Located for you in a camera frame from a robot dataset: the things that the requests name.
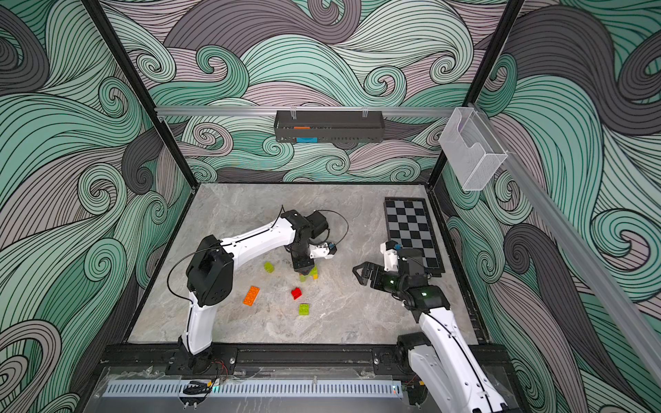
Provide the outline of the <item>checkerboard mat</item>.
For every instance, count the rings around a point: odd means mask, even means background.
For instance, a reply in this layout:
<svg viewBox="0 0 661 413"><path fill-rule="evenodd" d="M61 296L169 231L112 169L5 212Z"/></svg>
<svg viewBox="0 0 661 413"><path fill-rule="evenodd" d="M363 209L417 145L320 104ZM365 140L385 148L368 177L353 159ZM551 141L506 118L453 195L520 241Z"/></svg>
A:
<svg viewBox="0 0 661 413"><path fill-rule="evenodd" d="M384 208L388 239L406 249L421 251L423 265L430 275L442 277L445 266L427 201L423 198L387 197Z"/></svg>

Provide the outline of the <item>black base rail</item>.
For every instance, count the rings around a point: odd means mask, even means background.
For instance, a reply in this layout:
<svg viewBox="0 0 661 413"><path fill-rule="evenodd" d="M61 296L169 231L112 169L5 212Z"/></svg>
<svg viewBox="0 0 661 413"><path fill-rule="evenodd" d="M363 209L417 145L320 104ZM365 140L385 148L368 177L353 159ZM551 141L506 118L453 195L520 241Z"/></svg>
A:
<svg viewBox="0 0 661 413"><path fill-rule="evenodd" d="M216 343L189 356L176 343L118 344L106 348L99 365L163 368L168 375L246 375L278 368L349 368L358 373L413 376L404 350L395 344L257 344Z"/></svg>

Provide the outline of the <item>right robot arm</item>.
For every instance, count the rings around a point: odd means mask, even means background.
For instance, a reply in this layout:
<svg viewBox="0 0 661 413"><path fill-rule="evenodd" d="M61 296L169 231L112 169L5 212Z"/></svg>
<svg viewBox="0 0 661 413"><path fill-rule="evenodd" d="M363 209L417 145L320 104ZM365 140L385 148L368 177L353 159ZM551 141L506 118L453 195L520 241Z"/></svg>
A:
<svg viewBox="0 0 661 413"><path fill-rule="evenodd" d="M384 263L352 268L363 285L390 294L410 311L421 331L398 338L398 358L422 380L442 412L506 412L506 399L492 385L457 326L442 289L430 284L423 253L388 241Z"/></svg>

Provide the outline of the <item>large lime 2x4 brick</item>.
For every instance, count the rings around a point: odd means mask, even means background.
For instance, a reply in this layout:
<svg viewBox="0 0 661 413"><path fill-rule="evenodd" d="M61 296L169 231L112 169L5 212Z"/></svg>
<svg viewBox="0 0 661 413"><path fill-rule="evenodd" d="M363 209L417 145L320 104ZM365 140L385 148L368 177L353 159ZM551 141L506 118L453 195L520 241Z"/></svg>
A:
<svg viewBox="0 0 661 413"><path fill-rule="evenodd" d="M318 267L315 266L311 269L311 271L304 275L304 274L299 274L299 279L300 282L306 282L307 280L318 280Z"/></svg>

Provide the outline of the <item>aluminium wall rail back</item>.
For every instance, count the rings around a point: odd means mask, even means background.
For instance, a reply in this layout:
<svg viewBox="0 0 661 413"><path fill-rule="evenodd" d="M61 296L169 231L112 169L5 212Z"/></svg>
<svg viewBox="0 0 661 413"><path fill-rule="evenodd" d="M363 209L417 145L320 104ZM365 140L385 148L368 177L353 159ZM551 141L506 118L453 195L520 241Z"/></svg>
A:
<svg viewBox="0 0 661 413"><path fill-rule="evenodd" d="M436 118L449 117L454 112L451 108L430 107L315 107L315 106L156 106L155 112L160 117L168 116L276 116L278 111L289 112L296 117L302 112L359 112L368 114L380 112L385 117Z"/></svg>

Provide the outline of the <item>black wall tray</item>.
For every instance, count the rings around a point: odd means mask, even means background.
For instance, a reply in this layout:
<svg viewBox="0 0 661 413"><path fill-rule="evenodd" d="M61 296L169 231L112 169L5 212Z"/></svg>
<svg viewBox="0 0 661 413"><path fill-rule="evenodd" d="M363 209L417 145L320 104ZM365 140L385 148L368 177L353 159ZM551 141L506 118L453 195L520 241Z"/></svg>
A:
<svg viewBox="0 0 661 413"><path fill-rule="evenodd" d="M385 120L380 112L302 112L296 117L278 111L274 122L278 142L289 144L358 144L383 141Z"/></svg>

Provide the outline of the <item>clear plastic wall bin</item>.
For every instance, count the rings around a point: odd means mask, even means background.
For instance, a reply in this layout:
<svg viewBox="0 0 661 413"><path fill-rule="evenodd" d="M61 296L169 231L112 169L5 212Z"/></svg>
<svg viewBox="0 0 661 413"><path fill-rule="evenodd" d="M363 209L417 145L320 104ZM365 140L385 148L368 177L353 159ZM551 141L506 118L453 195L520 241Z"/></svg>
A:
<svg viewBox="0 0 661 413"><path fill-rule="evenodd" d="M454 109L439 143L466 192L482 191L508 158L489 118L473 107Z"/></svg>

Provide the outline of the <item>orange 2x4 brick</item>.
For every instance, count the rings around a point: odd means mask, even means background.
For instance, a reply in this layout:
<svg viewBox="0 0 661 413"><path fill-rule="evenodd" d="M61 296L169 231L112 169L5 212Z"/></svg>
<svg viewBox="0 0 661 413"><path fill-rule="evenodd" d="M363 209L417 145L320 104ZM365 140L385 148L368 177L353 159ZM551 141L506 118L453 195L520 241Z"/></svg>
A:
<svg viewBox="0 0 661 413"><path fill-rule="evenodd" d="M259 293L259 287L251 286L246 296L244 296L243 304L246 306L253 306Z"/></svg>

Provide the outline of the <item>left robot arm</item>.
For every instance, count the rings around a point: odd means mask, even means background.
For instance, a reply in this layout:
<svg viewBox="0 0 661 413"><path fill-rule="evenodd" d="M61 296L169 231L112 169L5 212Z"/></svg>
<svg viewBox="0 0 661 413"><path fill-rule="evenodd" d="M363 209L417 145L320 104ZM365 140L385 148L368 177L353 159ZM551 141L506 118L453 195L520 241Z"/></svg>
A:
<svg viewBox="0 0 661 413"><path fill-rule="evenodd" d="M278 217L257 229L225 239L205 237L186 269L189 314L181 335L184 349L197 356L213 342L213 322L218 306L232 292L234 272L249 261L270 251L284 248L293 269L309 275L317 259L330 259L337 253L334 242L318 242L330 227L325 215L315 211L305 216L295 210L281 211Z"/></svg>

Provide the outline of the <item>aluminium wall rail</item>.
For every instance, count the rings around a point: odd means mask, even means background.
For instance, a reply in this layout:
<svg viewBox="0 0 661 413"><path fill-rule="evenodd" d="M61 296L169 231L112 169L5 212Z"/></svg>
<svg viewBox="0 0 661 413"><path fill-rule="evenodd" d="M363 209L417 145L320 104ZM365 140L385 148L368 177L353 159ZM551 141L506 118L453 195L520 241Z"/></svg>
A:
<svg viewBox="0 0 661 413"><path fill-rule="evenodd" d="M315 106L156 106L155 112L160 117L168 116L276 116L278 111L289 112L296 117L302 112L359 112L368 114L380 112L385 117L436 118L449 117L454 112L451 108L430 107L315 107Z"/></svg>
<svg viewBox="0 0 661 413"><path fill-rule="evenodd" d="M609 271L583 240L571 222L560 211L545 190L531 177L521 158L512 151L497 133L488 116L477 104L470 103L469 108L476 111L482 124L492 139L507 154L504 166L517 182L533 209L544 220L554 234L558 246L569 261L583 275L584 283L601 301L604 309L628 340L633 351L643 362L645 368L660 382L660 338L652 326L645 320L633 301L626 295Z"/></svg>

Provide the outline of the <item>aluminium wall rail right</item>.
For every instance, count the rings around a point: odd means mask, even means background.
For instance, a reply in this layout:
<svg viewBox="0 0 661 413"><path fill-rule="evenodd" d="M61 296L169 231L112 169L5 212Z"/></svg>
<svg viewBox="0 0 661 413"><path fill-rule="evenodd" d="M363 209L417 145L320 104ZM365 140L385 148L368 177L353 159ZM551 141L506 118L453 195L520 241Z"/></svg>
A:
<svg viewBox="0 0 661 413"><path fill-rule="evenodd" d="M470 103L469 108L476 111L482 124L492 139L507 154L504 166L517 182L533 209L544 220L554 234L558 246L569 261L583 275L584 283L601 301L604 309L628 340L633 351L643 362L645 368L660 382L660 338L652 326L645 320L633 301L626 295L609 271L583 240L571 222L560 211L545 190L531 177L521 158L512 151L497 133L488 116L477 104Z"/></svg>

